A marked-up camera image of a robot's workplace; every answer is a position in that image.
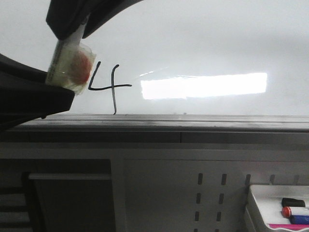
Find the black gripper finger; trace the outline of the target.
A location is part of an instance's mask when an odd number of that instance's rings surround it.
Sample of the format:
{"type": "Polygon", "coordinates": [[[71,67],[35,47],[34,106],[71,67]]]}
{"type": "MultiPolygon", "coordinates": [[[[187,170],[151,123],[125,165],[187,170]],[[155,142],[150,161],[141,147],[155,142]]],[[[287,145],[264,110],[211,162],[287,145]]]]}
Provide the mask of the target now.
{"type": "Polygon", "coordinates": [[[141,0],[52,0],[46,23],[59,40],[67,39],[86,20],[86,38],[111,18],[141,0]]]}
{"type": "Polygon", "coordinates": [[[75,93],[47,85],[47,72],[0,56],[0,131],[68,111],[75,93]]]}

